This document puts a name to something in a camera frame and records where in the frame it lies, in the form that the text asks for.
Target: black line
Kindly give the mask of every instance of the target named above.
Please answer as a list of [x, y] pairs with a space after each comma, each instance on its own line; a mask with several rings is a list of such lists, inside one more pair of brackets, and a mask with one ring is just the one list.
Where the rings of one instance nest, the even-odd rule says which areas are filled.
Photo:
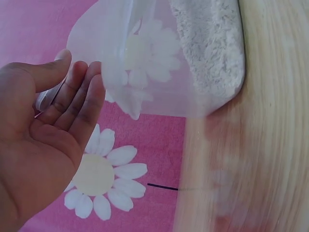
[[156, 187], [156, 188], [161, 188], [161, 189], [168, 189], [168, 190], [173, 190], [173, 191], [178, 191], [178, 188], [173, 188], [173, 187], [166, 187], [162, 185], [155, 185], [155, 184], [147, 184], [148, 186]]

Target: white flower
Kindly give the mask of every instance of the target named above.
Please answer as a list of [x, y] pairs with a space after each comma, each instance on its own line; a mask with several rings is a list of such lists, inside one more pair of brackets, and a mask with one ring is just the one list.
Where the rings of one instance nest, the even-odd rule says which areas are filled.
[[68, 209], [75, 209], [76, 216], [80, 218], [87, 218], [94, 210], [100, 219], [109, 220], [110, 203], [128, 212], [133, 208], [131, 198], [144, 196], [146, 187], [134, 179], [147, 173], [147, 165], [130, 163], [137, 154], [133, 146], [112, 150], [114, 135], [115, 132], [110, 129], [100, 133], [99, 125], [96, 125], [81, 165], [65, 189], [69, 192], [64, 205]]
[[163, 28], [162, 21], [151, 20], [133, 29], [126, 46], [125, 69], [130, 71], [129, 84], [144, 88], [148, 78], [167, 82], [171, 79], [170, 71], [180, 68], [180, 61], [175, 57], [180, 50], [177, 34], [170, 28]]

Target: fingernail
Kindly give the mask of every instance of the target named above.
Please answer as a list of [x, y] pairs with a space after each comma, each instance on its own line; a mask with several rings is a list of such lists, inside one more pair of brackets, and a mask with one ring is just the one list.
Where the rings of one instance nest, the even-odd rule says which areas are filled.
[[68, 49], [63, 49], [56, 55], [55, 61], [65, 59], [69, 55], [70, 51]]

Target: clear plastic bag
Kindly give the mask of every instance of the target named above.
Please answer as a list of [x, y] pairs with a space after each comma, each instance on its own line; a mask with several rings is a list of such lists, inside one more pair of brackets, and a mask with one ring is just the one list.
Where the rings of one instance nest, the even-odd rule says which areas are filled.
[[[245, 59], [237, 1], [192, 0], [206, 8], [207, 18], [198, 19], [206, 25], [198, 24], [197, 6], [185, 9], [188, 2], [99, 0], [72, 29], [68, 49], [73, 60], [102, 61], [110, 102], [133, 119], [140, 114], [206, 116], [242, 86]], [[220, 10], [227, 2], [229, 13]], [[225, 15], [231, 11], [234, 21]], [[195, 42], [194, 35], [205, 40]], [[199, 53], [197, 48], [200, 57], [190, 54]]]

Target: flower center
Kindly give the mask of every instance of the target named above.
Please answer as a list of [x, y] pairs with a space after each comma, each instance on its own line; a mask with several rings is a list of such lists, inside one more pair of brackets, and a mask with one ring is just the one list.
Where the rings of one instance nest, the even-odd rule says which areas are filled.
[[83, 155], [81, 165], [73, 178], [73, 184], [88, 196], [99, 196], [111, 189], [114, 170], [109, 161], [93, 154]]
[[143, 67], [151, 54], [150, 46], [139, 35], [129, 35], [126, 41], [125, 70]]

